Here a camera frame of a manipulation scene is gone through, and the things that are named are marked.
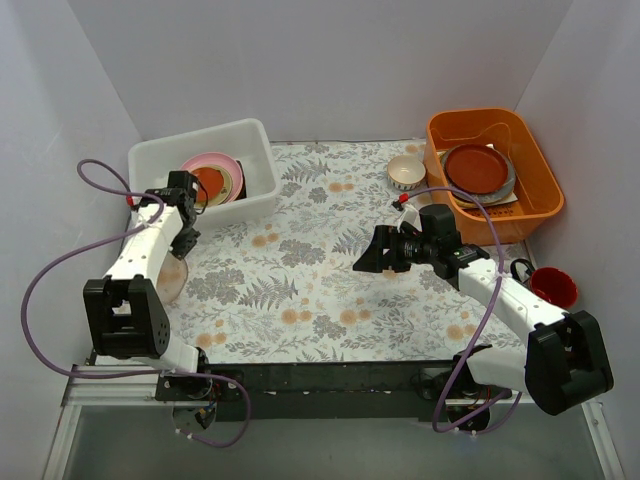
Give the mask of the pink round plate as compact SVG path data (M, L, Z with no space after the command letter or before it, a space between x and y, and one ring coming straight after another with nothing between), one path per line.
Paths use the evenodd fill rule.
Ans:
M204 166L218 166L226 169L231 174L233 180L233 188L230 196L224 203L230 203L235 201L235 198L238 195L242 185L242 174L236 161L237 160L235 160L231 156L223 153L207 152L196 155L195 157L189 159L182 165L181 169L186 170L191 174L194 169Z

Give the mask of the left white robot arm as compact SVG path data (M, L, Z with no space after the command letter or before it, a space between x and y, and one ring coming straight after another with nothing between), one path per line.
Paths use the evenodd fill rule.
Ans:
M101 279L86 282L83 299L97 354L143 362L159 370L182 371L178 387L193 400L213 386L211 373L199 366L197 348L171 333L170 321L156 290L162 264L182 260L195 247L197 180L178 170L164 188L150 189L140 201L135 225L116 262Z

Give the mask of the small cream floral plate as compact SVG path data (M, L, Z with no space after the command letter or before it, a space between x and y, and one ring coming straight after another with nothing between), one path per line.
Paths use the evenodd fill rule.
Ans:
M221 193L215 199L212 199L210 202L205 201L204 203L199 203L196 198L196 204L199 205L200 207L210 207L210 206L220 205L227 200L227 198L230 196L232 192L233 180L232 180L231 174L224 168L221 168L218 166L210 166L210 167L216 168L222 173L224 177L224 187Z

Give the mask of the small red round plate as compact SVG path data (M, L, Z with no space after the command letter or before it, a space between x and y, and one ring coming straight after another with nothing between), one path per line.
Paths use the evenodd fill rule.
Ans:
M199 203L210 202L221 193L224 187L224 177L218 169L205 166L194 169L192 174L201 183L197 193Z

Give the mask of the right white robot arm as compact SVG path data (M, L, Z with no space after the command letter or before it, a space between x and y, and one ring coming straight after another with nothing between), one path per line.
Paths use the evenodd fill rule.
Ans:
M454 289L485 306L526 347L511 355L490 346L460 354L444 389L475 397L487 386L529 395L549 415L558 415L614 386L598 321L570 313L536 296L502 273L482 248L465 244L450 209L441 204L419 211L421 226L378 225L354 263L358 272L404 273L429 265Z

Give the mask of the clear glass floral plate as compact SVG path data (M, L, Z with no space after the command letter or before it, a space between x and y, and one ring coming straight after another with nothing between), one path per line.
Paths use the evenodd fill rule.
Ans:
M162 304L170 304L179 297L188 274L188 265L184 259L177 259L172 253L166 255L156 282L156 291Z

